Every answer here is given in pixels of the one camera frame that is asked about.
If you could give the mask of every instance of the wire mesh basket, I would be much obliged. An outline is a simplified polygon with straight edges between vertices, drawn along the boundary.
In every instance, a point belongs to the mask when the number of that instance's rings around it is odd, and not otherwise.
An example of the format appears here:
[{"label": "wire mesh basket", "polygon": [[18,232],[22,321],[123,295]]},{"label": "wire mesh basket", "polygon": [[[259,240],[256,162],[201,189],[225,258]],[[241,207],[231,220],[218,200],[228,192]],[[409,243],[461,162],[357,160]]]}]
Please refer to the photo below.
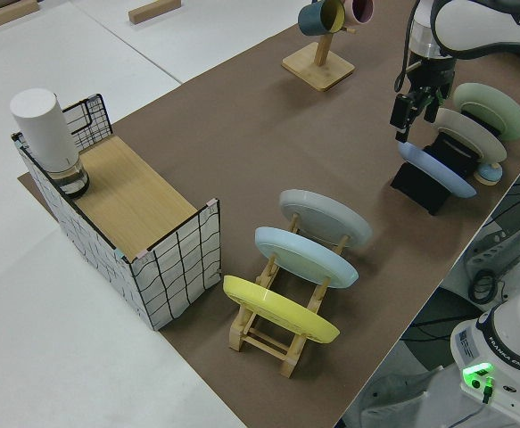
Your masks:
[{"label": "wire mesh basket", "polygon": [[[112,135],[99,94],[71,105],[63,114],[80,151]],[[129,260],[39,166],[23,134],[13,134],[12,140],[63,232],[153,330],[179,317],[220,280],[217,199]]]}]

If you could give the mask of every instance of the wooden block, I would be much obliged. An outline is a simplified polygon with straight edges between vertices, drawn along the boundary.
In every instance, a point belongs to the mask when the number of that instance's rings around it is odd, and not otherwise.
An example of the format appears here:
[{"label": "wooden block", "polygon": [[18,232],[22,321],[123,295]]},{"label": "wooden block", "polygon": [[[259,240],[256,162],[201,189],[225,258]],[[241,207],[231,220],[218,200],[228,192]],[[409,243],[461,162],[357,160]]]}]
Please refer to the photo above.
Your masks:
[{"label": "wooden block", "polygon": [[156,0],[155,2],[146,4],[145,6],[137,7],[128,12],[128,19],[134,23],[144,22],[150,20],[155,16],[163,13],[173,11],[180,7],[180,0]]},{"label": "wooden block", "polygon": [[328,53],[323,65],[317,65],[317,48],[318,43],[311,43],[284,58],[282,65],[318,91],[326,91],[349,76],[355,70],[355,66],[333,52]]},{"label": "wooden block", "polygon": [[90,185],[76,205],[132,260],[196,212],[118,136],[80,154]]},{"label": "wooden block", "polygon": [[0,25],[39,10],[37,0],[20,0],[0,8]]}]

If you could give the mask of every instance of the blue mug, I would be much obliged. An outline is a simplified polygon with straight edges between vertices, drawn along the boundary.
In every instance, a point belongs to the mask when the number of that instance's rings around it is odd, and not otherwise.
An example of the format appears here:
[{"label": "blue mug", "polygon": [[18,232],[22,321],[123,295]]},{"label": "blue mug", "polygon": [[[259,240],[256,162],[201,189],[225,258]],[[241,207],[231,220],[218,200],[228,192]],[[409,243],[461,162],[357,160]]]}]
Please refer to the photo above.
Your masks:
[{"label": "blue mug", "polygon": [[345,22],[345,8],[341,0],[319,0],[303,7],[297,23],[305,36],[336,33]]}]

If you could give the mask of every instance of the brown table mat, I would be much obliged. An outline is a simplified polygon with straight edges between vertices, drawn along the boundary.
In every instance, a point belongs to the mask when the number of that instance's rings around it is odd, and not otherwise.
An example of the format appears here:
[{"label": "brown table mat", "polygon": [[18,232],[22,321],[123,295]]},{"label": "brown table mat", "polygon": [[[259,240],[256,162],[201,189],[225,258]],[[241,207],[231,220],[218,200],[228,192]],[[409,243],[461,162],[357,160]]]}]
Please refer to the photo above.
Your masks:
[{"label": "brown table mat", "polygon": [[[410,3],[381,2],[356,35],[334,37],[331,50],[356,69],[328,92],[280,65],[314,41],[291,27],[114,125],[194,206],[221,200],[224,274],[260,273],[266,260],[254,230],[286,227],[278,208],[285,189],[334,198],[374,229],[366,246],[343,254],[360,279],[329,290],[319,312],[341,334],[328,345],[309,342],[290,380],[270,355],[228,348],[237,306],[221,284],[162,329],[250,427],[332,427],[520,173],[520,141],[507,143],[503,180],[494,187],[470,180],[479,194],[450,197],[435,217],[389,187],[402,163],[389,118]],[[484,83],[520,103],[520,56],[462,61],[456,71],[455,86]],[[409,141],[423,147],[435,136],[418,119]],[[312,287],[281,272],[274,290],[306,303]]]}]

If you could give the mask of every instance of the white table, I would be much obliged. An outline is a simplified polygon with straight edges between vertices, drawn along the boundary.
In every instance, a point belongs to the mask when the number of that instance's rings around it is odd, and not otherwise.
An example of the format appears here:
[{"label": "white table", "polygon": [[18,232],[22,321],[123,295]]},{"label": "white table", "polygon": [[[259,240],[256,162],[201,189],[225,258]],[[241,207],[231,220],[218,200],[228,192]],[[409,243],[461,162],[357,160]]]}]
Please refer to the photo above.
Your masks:
[{"label": "white table", "polygon": [[308,0],[182,0],[161,16],[133,25],[128,11],[150,0],[71,0],[78,8],[179,82],[297,23]]},{"label": "white table", "polygon": [[115,121],[178,86],[75,5],[40,6],[0,27],[0,427],[242,426],[17,181],[21,90],[101,93]]}]

